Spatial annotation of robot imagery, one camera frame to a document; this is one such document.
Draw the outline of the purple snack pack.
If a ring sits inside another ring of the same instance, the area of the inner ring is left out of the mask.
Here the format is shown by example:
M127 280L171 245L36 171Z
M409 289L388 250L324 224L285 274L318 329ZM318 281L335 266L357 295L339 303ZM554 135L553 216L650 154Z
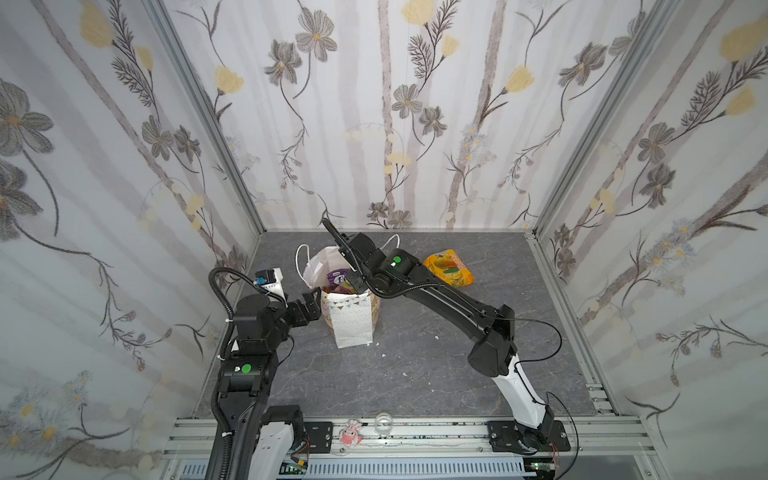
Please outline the purple snack pack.
M326 275L328 292L343 295L355 295L357 291L348 279L350 273L351 271L349 269L336 269L329 272Z

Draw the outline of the white cartoon paper bag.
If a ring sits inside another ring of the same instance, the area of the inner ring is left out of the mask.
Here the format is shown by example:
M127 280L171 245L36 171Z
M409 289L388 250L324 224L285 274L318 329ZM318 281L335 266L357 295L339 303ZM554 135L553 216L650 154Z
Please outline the white cartoon paper bag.
M355 295L328 292L326 275L332 270L349 269L337 246L328 246L312 254L308 244L295 252L296 273L309 288L322 289L322 318L331 329L339 349L370 345L379 320L381 299L370 290L355 287Z

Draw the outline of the yellow mango snack bag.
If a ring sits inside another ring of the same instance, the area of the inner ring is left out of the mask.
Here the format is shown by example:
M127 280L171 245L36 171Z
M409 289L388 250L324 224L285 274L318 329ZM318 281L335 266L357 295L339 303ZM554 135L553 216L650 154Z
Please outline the yellow mango snack bag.
M454 288L463 288L474 283L473 274L452 249L430 255L425 259L424 265L435 276Z

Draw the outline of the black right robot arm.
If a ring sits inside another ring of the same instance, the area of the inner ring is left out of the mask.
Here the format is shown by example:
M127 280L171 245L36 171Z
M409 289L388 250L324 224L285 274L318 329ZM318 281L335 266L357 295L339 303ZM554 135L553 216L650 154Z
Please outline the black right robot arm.
M512 308L493 307L470 297L439 279L403 249L385 253L363 233L341 233L328 218L322 225L351 266L356 290L381 299L413 300L449 321L474 343L468 364L493 380L512 411L510 424L489 430L494 450L523 456L546 450L579 450L578 435L566 433L549 404L557 396L551 392L538 395L523 370L530 361L518 355L514 337L520 319Z

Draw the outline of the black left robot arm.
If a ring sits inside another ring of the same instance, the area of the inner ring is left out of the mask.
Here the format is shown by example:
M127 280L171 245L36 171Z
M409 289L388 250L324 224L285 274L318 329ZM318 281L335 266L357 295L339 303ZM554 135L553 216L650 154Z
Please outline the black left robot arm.
M275 479L287 457L310 450L301 408L268 405L281 365L278 349L293 340L292 329L319 320L321 290L289 301L230 267L213 268L208 281L226 318L210 400L216 435L205 477Z

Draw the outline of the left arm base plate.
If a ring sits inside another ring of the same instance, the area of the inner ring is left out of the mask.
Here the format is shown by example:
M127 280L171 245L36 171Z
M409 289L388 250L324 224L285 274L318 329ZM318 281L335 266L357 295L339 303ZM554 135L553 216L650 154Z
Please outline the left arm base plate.
M304 424L303 435L292 454L329 454L334 439L332 422L308 422Z

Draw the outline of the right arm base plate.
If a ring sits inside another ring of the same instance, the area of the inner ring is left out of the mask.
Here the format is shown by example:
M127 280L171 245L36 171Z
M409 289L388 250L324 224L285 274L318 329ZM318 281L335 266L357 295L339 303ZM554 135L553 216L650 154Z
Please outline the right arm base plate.
M509 452L522 456L537 453L570 452L570 440L561 421L555 420L541 428L522 425L516 421L489 421L489 443L494 452Z

